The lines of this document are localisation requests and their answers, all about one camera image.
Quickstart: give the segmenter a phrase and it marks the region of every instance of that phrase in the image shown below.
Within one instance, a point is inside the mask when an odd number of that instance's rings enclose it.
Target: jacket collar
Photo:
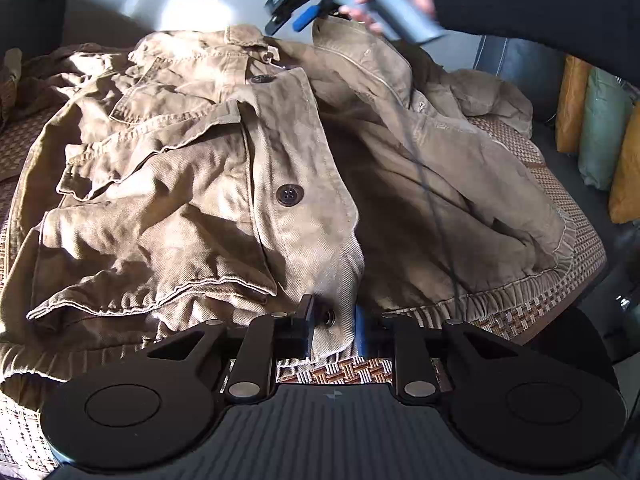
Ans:
[[[409,107],[412,69],[391,44],[371,34],[363,25],[329,16],[314,21],[314,46],[349,59],[384,83],[402,106]]]

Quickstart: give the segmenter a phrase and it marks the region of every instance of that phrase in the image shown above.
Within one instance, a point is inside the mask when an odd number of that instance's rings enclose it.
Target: snap button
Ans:
[[[329,328],[331,328],[335,324],[335,312],[332,308],[324,313],[324,315],[322,316],[322,322],[326,327]]]
[[[276,198],[280,205],[291,207],[302,200],[305,190],[296,184],[285,184],[276,191]]]
[[[254,75],[251,78],[251,82],[252,83],[270,83],[271,81],[273,81],[275,78],[272,75],[267,75],[267,74],[260,74],[260,75]]]

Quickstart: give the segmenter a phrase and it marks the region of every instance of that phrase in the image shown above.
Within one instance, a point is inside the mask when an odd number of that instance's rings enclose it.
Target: jacket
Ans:
[[[63,104],[8,223],[7,395],[37,409],[54,381],[206,319],[291,312],[305,293],[335,313],[316,327],[318,361],[354,355],[356,302],[439,327],[558,283],[575,225],[466,120],[527,136],[523,95],[357,23],[313,32],[155,32],[131,52],[85,44],[23,67],[24,92]]]

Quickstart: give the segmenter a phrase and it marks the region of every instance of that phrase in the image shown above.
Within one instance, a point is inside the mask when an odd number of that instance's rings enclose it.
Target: woven mat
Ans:
[[[0,137],[0,176],[17,174],[26,158],[28,149],[44,124],[55,113],[45,110],[27,121],[10,124]],[[577,225],[577,243],[574,262],[569,273],[553,290],[534,298],[527,304],[500,314],[488,316],[475,324],[506,339],[512,339],[530,330],[554,307],[578,288],[606,261],[604,247],[598,235],[580,211],[571,196],[553,174],[544,167],[540,151],[532,142],[498,120],[473,118],[473,124],[487,131],[514,153],[531,170],[545,192],[562,208]],[[0,182],[0,256],[6,236],[6,217],[11,205],[17,178]],[[0,289],[4,285],[4,258],[0,257]],[[350,358],[342,362],[317,367],[315,370],[280,378],[286,383],[306,384],[361,384],[391,381],[391,362],[384,359],[364,360]],[[0,462],[16,463],[14,476],[34,478],[40,472],[55,467],[49,447],[44,441],[37,414],[24,410],[0,394]]]
[[[4,244],[11,200],[22,165],[42,127],[56,108],[48,108],[26,120],[10,123],[0,136],[0,290],[4,287]],[[16,478],[34,478],[37,472],[54,467],[49,447],[44,443],[37,416],[23,410],[0,394],[0,463],[5,474]],[[17,467],[7,472],[11,464]]]

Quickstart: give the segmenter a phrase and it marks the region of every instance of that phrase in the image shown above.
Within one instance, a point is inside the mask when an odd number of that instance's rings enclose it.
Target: jacket sleeve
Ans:
[[[640,0],[434,0],[443,27],[546,44],[640,85]]]

